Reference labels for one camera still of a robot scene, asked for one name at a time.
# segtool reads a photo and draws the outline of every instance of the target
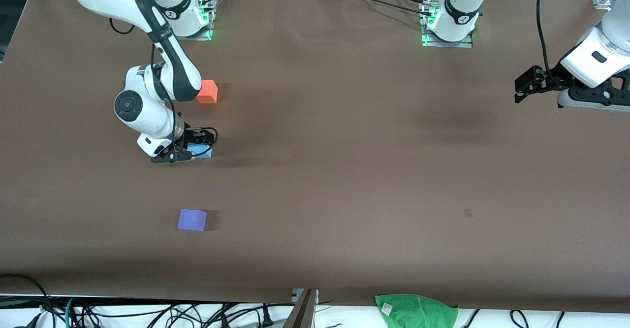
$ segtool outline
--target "white cloth tag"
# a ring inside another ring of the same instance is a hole
[[[381,308],[380,311],[389,317],[389,314],[392,313],[392,308],[392,305],[390,305],[389,303],[383,303],[383,308]]]

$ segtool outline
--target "teal cable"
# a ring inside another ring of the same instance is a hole
[[[70,307],[72,306],[72,301],[74,301],[74,297],[69,299],[68,304],[65,306],[65,328],[70,328]]]

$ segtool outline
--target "round black joint cap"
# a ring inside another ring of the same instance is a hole
[[[133,90],[125,90],[116,97],[114,111],[123,121],[135,121],[142,111],[142,98]]]

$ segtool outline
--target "white floor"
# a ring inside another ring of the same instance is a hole
[[[230,310],[240,310],[260,306],[259,304],[242,304]],[[180,306],[180,310],[189,305]],[[202,318],[209,318],[221,305],[200,305],[198,310]],[[166,305],[150,306],[102,306],[95,309],[95,312],[106,315],[124,315],[140,312],[158,311],[167,308]],[[273,321],[281,321],[288,317],[291,311],[290,306],[270,307],[269,313]],[[328,328],[337,324],[342,324],[339,328],[387,328],[385,321],[380,316],[376,306],[327,306],[317,307],[315,314],[315,328]],[[0,328],[23,327],[38,314],[37,308],[18,308],[0,310]],[[461,328],[472,314],[473,310],[461,309],[455,322],[454,328]],[[555,328],[559,312],[547,311],[524,311],[531,328]],[[139,317],[126,318],[101,318],[101,328],[146,328],[149,322],[156,316],[143,315]],[[164,315],[155,325],[155,328],[166,326],[169,315]],[[258,319],[254,312],[247,314],[230,323],[231,328],[252,327],[257,324]],[[179,320],[173,328],[198,328],[199,323],[193,326],[190,322]],[[65,328],[65,324],[57,319],[58,328]],[[213,324],[212,328],[219,328],[220,324]],[[37,324],[37,328],[52,328],[50,314],[43,314]],[[473,321],[471,328],[516,328],[511,322],[508,310],[481,310]],[[630,314],[593,314],[582,312],[567,312],[562,319],[560,328],[630,328]]]

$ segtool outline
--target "purple cube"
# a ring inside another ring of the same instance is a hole
[[[182,209],[177,229],[203,232],[205,230],[205,211]]]

